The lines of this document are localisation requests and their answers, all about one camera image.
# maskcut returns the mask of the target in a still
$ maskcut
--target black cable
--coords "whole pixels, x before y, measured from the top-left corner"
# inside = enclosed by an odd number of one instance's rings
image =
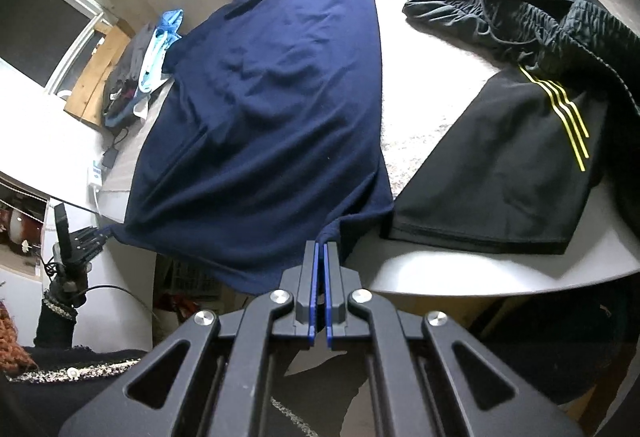
[[[79,210],[84,210],[84,211],[88,211],[89,213],[98,214],[97,211],[90,210],[89,208],[85,208],[84,206],[78,206],[77,204],[69,202],[68,200],[62,200],[62,198],[57,198],[57,197],[54,197],[53,195],[49,195],[49,198],[53,198],[53,200],[57,200],[58,202],[63,202],[64,204],[67,204],[68,206],[73,206],[74,208],[78,208]]]
[[[122,129],[122,130],[126,130],[124,133],[124,136],[121,139],[117,139],[118,136],[113,138],[113,142],[111,143],[111,147],[116,147],[118,144],[120,144],[122,141],[124,141],[127,138],[127,135],[129,135],[129,128],[127,128],[126,126]]]
[[[81,296],[83,294],[88,293],[89,291],[92,291],[94,289],[117,289],[119,291],[124,291],[127,294],[130,294],[131,296],[133,296],[133,298],[135,298],[138,303],[140,303],[140,305],[142,305],[147,311],[149,311],[151,313],[151,315],[156,319],[156,321],[158,323],[160,323],[160,318],[158,318],[158,316],[156,315],[155,312],[153,312],[153,309],[150,309],[146,303],[144,303],[140,298],[138,298],[135,294],[133,294],[131,291],[127,291],[126,289],[124,289],[124,287],[120,287],[118,285],[107,285],[107,284],[103,284],[103,285],[94,285],[92,287],[89,287],[87,289],[85,289],[84,291],[81,291],[77,294],[74,294],[73,296],[71,296],[71,298],[69,298],[70,300],[74,300],[75,298],[77,298],[78,296]]]
[[[42,262],[42,266],[44,267],[44,272],[47,274],[47,276],[51,280],[56,274],[56,264],[55,263],[53,265],[51,264],[51,260],[53,260],[54,257],[49,258],[49,261],[47,261],[47,263],[44,263],[44,260],[42,259],[42,255],[38,255],[38,258],[40,258],[40,261]]]

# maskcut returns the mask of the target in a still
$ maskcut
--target window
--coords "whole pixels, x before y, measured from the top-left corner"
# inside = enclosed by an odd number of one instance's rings
[[[0,0],[0,58],[45,86],[88,23],[64,0]]]
[[[80,74],[82,74],[84,67],[91,59],[91,56],[94,54],[95,49],[98,48],[100,40],[103,38],[104,34],[94,31],[92,36],[87,40],[87,43],[85,43],[84,47],[82,47],[81,51],[78,52],[78,55],[71,63],[71,66],[65,72],[65,75],[63,76],[62,81],[60,81],[60,84],[58,84],[54,89],[56,94],[61,92],[62,90],[68,90],[69,92],[71,92],[74,89],[76,81],[78,81],[78,78],[80,77]]]

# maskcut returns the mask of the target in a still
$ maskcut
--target yellow stripe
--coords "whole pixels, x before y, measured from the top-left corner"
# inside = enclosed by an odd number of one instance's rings
[[[571,108],[575,110],[575,115],[577,115],[578,117],[578,122],[580,122],[580,126],[582,127],[582,132],[584,133],[584,136],[588,139],[589,132],[587,131],[587,127],[584,125],[584,122],[582,121],[582,116],[580,115],[580,111],[578,110],[578,107],[575,106],[575,103],[567,97],[566,92],[564,91],[564,88],[560,83],[554,83],[553,81],[549,81],[549,83],[551,83],[558,90],[560,90],[560,92],[562,92],[562,95],[564,96],[564,102],[567,104],[570,104]]]
[[[558,104],[560,105],[560,108],[562,108],[565,112],[566,115],[569,116],[569,119],[571,119],[571,124],[574,126],[574,131],[575,131],[575,136],[578,138],[578,142],[580,143],[580,148],[582,148],[582,153],[584,155],[585,159],[589,158],[589,153],[587,152],[587,147],[584,145],[583,141],[582,141],[582,136],[580,135],[580,130],[578,130],[578,125],[575,124],[575,119],[574,119],[574,114],[571,113],[571,110],[569,110],[566,105],[562,102],[561,98],[560,98],[560,94],[558,93],[558,91],[549,84],[549,81],[544,81],[544,80],[538,80],[538,83],[543,83],[546,84],[546,86],[548,88],[550,88],[552,91],[554,91],[554,93],[556,94],[556,98],[558,98]]]
[[[578,166],[580,166],[580,171],[585,171],[584,164],[582,164],[582,159],[580,157],[580,152],[578,152],[578,147],[575,146],[574,136],[572,135],[571,129],[569,128],[569,123],[567,123],[566,119],[564,118],[564,115],[562,115],[562,112],[558,110],[558,107],[554,102],[553,94],[549,92],[549,89],[545,85],[534,80],[524,68],[520,67],[520,70],[529,79],[529,81],[531,81],[531,83],[535,83],[539,85],[540,88],[542,88],[546,92],[546,95],[549,96],[549,99],[551,100],[551,107],[554,109],[554,112],[558,114],[558,117],[562,120],[562,124],[564,124],[564,129],[566,130],[566,134],[567,136],[569,136],[569,141],[571,141],[571,146],[574,148],[575,158],[578,161]]]

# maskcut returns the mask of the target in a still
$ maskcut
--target white wall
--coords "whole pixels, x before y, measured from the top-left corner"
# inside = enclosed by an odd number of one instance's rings
[[[64,101],[0,60],[0,172],[47,195],[92,208],[87,168],[102,136],[63,111]]]
[[[5,284],[0,287],[0,301],[4,303],[14,321],[18,343],[29,347],[33,345],[38,326],[42,284],[39,280],[0,267],[0,283],[3,281]]]

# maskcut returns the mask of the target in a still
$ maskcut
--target orange knit fabric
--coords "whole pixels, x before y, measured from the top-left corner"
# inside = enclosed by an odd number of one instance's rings
[[[0,371],[13,375],[35,368],[31,356],[18,345],[14,322],[0,301]]]

